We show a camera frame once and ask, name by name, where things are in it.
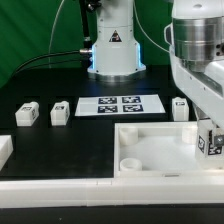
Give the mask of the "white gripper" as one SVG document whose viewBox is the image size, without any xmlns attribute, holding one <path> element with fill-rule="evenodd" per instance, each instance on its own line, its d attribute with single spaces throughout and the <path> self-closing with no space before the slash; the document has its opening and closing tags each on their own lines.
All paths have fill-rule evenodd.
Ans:
<svg viewBox="0 0 224 224">
<path fill-rule="evenodd" d="M 224 146 L 224 60 L 210 62 L 202 76 L 185 69 L 173 50 L 170 61 L 176 86 L 220 127 L 212 130 L 212 144 Z"/>
</svg>

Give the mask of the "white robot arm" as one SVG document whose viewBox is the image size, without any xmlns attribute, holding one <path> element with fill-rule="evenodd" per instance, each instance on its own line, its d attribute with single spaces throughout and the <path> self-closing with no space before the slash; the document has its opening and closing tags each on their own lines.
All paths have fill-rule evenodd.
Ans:
<svg viewBox="0 0 224 224">
<path fill-rule="evenodd" d="M 164 29 L 176 86 L 211 119 L 209 143 L 224 146 L 224 0 L 172 0 Z M 89 76 L 121 82 L 145 70 L 134 38 L 134 0 L 84 0 L 97 13 L 97 40 L 85 52 Z"/>
</svg>

